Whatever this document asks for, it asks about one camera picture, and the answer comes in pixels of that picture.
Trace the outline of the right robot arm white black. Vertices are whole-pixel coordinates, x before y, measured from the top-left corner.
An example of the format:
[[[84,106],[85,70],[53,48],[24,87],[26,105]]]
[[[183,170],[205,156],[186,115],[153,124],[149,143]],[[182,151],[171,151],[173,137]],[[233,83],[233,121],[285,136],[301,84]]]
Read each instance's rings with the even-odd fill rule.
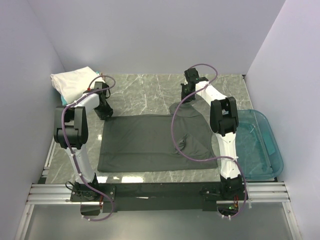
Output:
[[[193,101],[197,94],[210,106],[209,125],[217,137],[221,161],[219,195],[230,200],[246,190],[237,162],[236,131],[239,117],[236,99],[220,93],[206,77],[199,76],[195,67],[185,70],[184,76],[181,102]]]

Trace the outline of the dark grey t-shirt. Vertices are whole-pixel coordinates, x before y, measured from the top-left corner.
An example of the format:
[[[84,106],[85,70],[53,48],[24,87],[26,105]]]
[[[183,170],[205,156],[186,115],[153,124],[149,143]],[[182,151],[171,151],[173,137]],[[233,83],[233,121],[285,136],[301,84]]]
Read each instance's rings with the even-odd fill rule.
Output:
[[[212,131],[192,105],[174,103],[168,115],[111,117],[104,123],[101,173],[215,169]]]

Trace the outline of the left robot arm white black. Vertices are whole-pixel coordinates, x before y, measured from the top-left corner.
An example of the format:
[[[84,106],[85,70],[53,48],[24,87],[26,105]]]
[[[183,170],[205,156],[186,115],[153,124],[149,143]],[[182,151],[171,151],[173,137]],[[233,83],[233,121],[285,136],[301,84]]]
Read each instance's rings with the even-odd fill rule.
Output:
[[[110,88],[104,81],[97,81],[79,99],[57,107],[54,113],[54,141],[65,150],[76,173],[71,193],[86,201],[104,199],[86,147],[89,138],[87,113],[94,111],[100,120],[113,115],[114,111],[107,103]]]

